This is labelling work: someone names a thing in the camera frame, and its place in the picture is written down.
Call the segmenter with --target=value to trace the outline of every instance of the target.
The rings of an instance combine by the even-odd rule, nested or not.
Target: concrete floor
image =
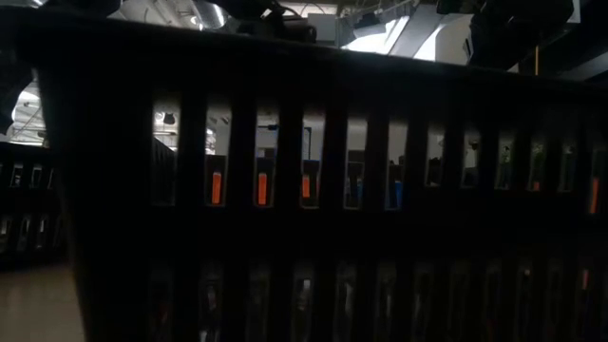
[[[84,340],[67,265],[0,273],[0,341]]]

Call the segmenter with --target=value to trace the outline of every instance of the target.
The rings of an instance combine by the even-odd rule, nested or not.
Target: wall
[[[313,161],[321,160],[323,149],[324,130],[321,126],[312,127],[311,132],[311,157]],[[365,150],[367,129],[364,125],[350,125],[347,148],[349,150]],[[399,162],[399,156],[404,155],[406,146],[407,128],[402,125],[392,125],[389,128],[389,159],[395,163]],[[258,131],[256,135],[257,147],[276,147],[276,132]],[[218,125],[216,127],[216,155],[228,155],[228,143],[230,141],[230,127]]]
[[[468,61],[465,52],[465,39],[471,30],[470,23],[472,14],[463,15],[445,25],[435,38],[435,62],[450,63],[465,66]],[[508,71],[519,72],[516,64]]]
[[[441,159],[444,156],[444,148],[439,144],[443,139],[443,134],[435,132],[428,134],[427,152],[429,159]]]

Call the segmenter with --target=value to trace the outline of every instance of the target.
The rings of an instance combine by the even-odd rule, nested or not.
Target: black plastic basket
[[[503,342],[599,339],[605,175],[597,175],[594,185],[592,162],[608,127],[603,90],[41,10],[3,9],[0,23],[39,77],[87,340],[147,338],[146,289],[150,265],[158,260],[174,270],[173,340],[197,340],[200,265],[210,259],[223,265],[221,341],[247,339],[252,259],[270,265],[269,342],[292,339],[292,277],[300,260],[314,268],[310,340],[334,340],[336,265],[343,259],[356,265],[354,342],[371,342],[378,334],[377,266],[385,261],[396,270],[390,341],[479,341],[490,338],[490,329],[491,338]],[[159,88],[181,95],[175,206],[151,199],[157,167],[151,113]],[[228,97],[233,115],[222,207],[206,205],[203,191],[209,94]],[[256,103],[262,98],[279,104],[272,208],[253,201]],[[312,210],[300,205],[307,105],[322,106],[326,114],[319,207]],[[360,210],[344,208],[351,113],[368,114]],[[387,211],[387,132],[395,118],[408,123],[404,191],[402,208]],[[446,129],[442,181],[426,187],[428,129],[434,125]],[[469,126],[481,135],[479,183],[463,189]],[[497,190],[504,131],[515,136],[513,181],[509,190]],[[540,191],[529,191],[531,142],[539,134],[547,146],[546,171]],[[568,139],[577,148],[576,174],[572,190],[560,191]],[[594,186],[598,204],[590,210]],[[464,282],[455,280],[460,269]],[[420,274],[432,282],[422,311],[415,309]],[[582,278],[589,284],[584,289]],[[462,295],[456,284],[465,287]]]
[[[0,142],[0,271],[65,259],[48,150]]]

